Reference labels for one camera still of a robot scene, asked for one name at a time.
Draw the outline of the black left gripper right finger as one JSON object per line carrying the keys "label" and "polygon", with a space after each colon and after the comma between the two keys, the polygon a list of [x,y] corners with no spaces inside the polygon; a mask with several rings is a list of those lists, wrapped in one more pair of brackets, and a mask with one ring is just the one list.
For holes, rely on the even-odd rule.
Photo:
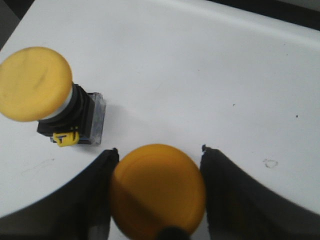
{"label": "black left gripper right finger", "polygon": [[220,150],[202,146],[212,240],[318,240],[320,216],[263,186]]}

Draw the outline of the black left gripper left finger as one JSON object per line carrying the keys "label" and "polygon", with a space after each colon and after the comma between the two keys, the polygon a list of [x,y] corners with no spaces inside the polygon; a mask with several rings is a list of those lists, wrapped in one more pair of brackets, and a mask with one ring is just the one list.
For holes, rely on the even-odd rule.
{"label": "black left gripper left finger", "polygon": [[0,219],[2,240],[106,240],[110,233],[109,187],[119,163],[104,150],[76,177],[45,198]]}

